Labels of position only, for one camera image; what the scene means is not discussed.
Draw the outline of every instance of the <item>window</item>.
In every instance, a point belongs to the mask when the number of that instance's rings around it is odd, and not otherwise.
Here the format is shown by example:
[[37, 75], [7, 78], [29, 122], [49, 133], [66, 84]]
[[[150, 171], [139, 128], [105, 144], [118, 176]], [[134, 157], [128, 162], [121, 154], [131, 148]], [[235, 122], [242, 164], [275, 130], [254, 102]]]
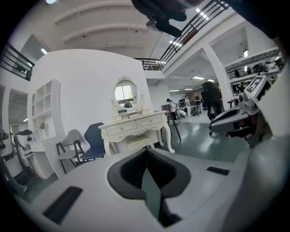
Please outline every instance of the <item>window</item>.
[[115, 89], [115, 97], [121, 106], [124, 106], [125, 102], [130, 102], [134, 106], [131, 85], [117, 86]]

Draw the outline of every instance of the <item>round mirror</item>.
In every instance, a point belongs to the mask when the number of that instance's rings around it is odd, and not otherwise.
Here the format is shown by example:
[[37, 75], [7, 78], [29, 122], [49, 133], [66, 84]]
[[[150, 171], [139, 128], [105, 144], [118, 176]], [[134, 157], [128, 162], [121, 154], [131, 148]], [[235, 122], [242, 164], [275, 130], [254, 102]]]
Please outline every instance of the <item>round mirror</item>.
[[132, 108], [138, 102], [138, 90], [133, 82], [120, 81], [115, 88], [115, 98], [120, 106]]

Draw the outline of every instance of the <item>black metal railing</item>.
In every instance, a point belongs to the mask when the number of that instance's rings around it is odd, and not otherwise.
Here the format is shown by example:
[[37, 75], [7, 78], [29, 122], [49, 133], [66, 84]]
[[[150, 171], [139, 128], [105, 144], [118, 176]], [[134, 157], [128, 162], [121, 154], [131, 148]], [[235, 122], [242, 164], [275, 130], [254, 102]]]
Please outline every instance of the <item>black metal railing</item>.
[[163, 69], [164, 62], [159, 59], [151, 59], [151, 58], [134, 58], [136, 60], [140, 60], [143, 65], [144, 70], [154, 70], [159, 71]]
[[17, 51], [11, 44], [6, 44], [1, 56], [0, 67], [30, 81], [34, 63]]
[[228, 7], [229, 5], [223, 1], [212, 0], [200, 9], [200, 12], [198, 12], [181, 30], [181, 37], [174, 39], [161, 56], [160, 61], [163, 62], [163, 67], [180, 49], [182, 49], [186, 43], [188, 43], [189, 40], [191, 40], [200, 31], [201, 28], [212, 21], [220, 13], [227, 10]]

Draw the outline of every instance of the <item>white dressing table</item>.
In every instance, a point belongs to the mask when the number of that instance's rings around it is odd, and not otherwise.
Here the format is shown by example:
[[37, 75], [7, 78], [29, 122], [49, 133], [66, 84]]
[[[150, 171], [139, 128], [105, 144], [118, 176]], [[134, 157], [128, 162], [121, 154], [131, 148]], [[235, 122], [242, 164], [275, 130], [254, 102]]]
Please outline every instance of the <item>white dressing table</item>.
[[[129, 86], [132, 92], [131, 99], [116, 100], [118, 94], [113, 92], [114, 98], [111, 99], [112, 104], [112, 117], [111, 123], [101, 125], [101, 136], [104, 140], [105, 151], [107, 155], [111, 156], [112, 152], [110, 145], [112, 146], [114, 154], [117, 154], [116, 144], [122, 141], [128, 136], [138, 136], [143, 134], [145, 131], [156, 131], [157, 138], [161, 146], [163, 142], [161, 139], [161, 128], [164, 127], [166, 130], [167, 146], [171, 153], [175, 151], [171, 148], [171, 133], [170, 128], [167, 124], [167, 117], [165, 111], [153, 113], [152, 109], [147, 107], [146, 101], [143, 94], [137, 92], [137, 87], [134, 85], [129, 77], [122, 77], [117, 81], [116, 88], [120, 86]], [[119, 103], [124, 101], [130, 101], [134, 103], [133, 107], [124, 108]]]

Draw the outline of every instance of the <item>white stool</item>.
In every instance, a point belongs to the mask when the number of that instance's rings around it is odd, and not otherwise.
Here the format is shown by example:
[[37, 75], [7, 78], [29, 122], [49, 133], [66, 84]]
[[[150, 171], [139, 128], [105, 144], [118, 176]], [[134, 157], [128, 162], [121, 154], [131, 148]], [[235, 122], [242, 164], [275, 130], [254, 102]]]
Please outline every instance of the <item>white stool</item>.
[[127, 146], [128, 146], [129, 150], [135, 150], [135, 149], [140, 150], [145, 146], [147, 146], [147, 147], [150, 146], [151, 148], [154, 148], [154, 144], [152, 143], [151, 138], [149, 138], [145, 135], [141, 135], [141, 136], [129, 139], [127, 141]]

